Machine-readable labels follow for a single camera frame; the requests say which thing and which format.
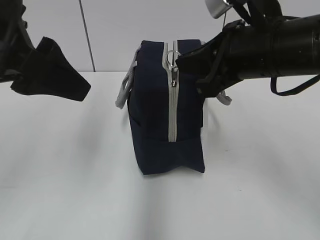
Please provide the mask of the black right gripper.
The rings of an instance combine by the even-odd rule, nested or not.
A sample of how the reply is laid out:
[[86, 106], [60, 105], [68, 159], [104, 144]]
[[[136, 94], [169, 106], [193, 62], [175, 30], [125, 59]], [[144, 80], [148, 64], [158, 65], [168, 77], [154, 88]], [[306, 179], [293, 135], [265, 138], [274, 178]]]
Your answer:
[[215, 98], [243, 80], [278, 76], [275, 34], [274, 25], [269, 22], [245, 26], [236, 20], [212, 40], [181, 54], [175, 62], [181, 73], [196, 75], [199, 95]]

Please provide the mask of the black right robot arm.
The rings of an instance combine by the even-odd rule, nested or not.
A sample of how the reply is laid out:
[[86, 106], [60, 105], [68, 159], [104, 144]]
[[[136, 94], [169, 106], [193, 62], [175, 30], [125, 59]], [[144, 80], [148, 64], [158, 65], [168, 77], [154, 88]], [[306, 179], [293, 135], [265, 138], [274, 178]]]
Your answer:
[[278, 96], [297, 95], [320, 80], [320, 17], [276, 18], [256, 27], [235, 20], [209, 42], [182, 53], [176, 64], [195, 77], [206, 98], [262, 78], [270, 78]]

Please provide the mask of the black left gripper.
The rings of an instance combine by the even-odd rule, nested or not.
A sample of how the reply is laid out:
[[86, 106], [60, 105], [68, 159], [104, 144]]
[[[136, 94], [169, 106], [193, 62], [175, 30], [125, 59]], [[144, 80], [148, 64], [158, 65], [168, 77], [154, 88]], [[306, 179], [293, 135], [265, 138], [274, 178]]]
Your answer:
[[22, 19], [22, 0], [0, 2], [0, 81], [18, 94], [82, 102], [91, 85], [67, 61], [59, 45], [43, 37], [35, 48]]

